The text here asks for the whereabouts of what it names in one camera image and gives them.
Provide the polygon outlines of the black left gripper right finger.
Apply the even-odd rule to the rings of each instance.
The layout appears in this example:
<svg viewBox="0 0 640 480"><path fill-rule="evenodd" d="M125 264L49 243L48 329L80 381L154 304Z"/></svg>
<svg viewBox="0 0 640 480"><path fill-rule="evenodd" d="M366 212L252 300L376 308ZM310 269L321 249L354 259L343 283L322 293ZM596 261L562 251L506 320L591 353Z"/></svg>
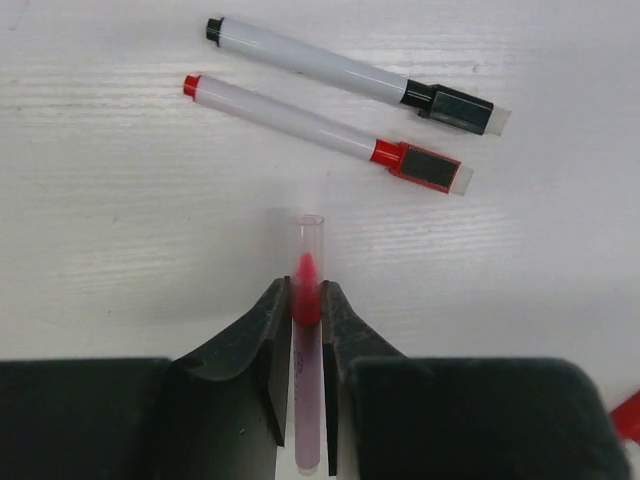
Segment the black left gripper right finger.
<svg viewBox="0 0 640 480"><path fill-rule="evenodd" d="M337 479L626 479L594 383L547 357L402 354L321 294L328 473Z"/></svg>

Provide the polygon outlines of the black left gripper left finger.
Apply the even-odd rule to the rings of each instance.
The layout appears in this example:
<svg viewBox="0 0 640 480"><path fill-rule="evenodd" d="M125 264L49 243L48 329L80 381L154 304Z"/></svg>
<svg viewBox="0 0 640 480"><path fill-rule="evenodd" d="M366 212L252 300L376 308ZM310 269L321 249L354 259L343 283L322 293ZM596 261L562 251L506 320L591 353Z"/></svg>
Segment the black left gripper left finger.
<svg viewBox="0 0 640 480"><path fill-rule="evenodd" d="M290 285L176 360L8 360L5 479L271 479L284 443Z"/></svg>

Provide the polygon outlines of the pink highlighter pen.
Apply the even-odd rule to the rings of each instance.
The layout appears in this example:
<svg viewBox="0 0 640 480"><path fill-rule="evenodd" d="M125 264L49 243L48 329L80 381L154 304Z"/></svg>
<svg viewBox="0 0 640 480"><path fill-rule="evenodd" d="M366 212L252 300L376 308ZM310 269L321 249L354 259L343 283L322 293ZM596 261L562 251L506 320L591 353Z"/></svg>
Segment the pink highlighter pen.
<svg viewBox="0 0 640 480"><path fill-rule="evenodd" d="M295 462L312 475L320 463L321 426L321 290L324 218L294 217L291 281Z"/></svg>

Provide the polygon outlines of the red marker cap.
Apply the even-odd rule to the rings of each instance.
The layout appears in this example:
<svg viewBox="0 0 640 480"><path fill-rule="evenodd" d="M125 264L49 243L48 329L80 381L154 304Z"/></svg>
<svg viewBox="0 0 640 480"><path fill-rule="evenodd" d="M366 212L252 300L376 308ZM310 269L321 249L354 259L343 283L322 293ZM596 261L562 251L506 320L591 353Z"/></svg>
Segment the red marker cap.
<svg viewBox="0 0 640 480"><path fill-rule="evenodd" d="M621 440L640 442L640 391L636 391L609 414Z"/></svg>

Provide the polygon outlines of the red cap whiteboard marker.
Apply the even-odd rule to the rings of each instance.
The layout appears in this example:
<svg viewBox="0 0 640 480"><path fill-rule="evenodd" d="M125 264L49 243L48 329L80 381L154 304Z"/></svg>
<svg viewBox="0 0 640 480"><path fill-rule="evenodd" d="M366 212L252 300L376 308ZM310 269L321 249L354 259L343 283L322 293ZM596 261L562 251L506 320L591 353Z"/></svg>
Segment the red cap whiteboard marker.
<svg viewBox="0 0 640 480"><path fill-rule="evenodd" d="M463 195L473 170L406 142L388 142L271 97L206 75L188 75L183 93L198 105L263 125L332 151L372 162L390 174L445 194Z"/></svg>

